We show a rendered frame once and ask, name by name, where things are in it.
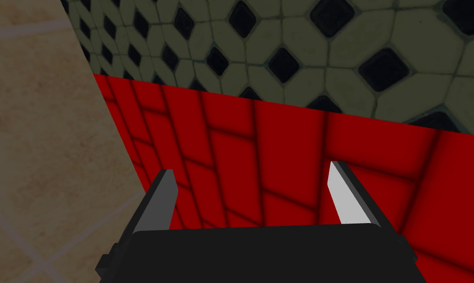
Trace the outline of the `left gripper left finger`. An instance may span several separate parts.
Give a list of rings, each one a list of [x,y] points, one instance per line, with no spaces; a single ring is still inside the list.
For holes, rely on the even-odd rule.
[[[138,231],[168,230],[178,197],[173,170],[160,170],[127,225],[127,236]]]

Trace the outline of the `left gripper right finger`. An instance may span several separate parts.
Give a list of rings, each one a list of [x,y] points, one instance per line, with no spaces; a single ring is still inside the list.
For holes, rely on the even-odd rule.
[[[331,161],[326,184],[341,222],[329,235],[398,235],[347,163]]]

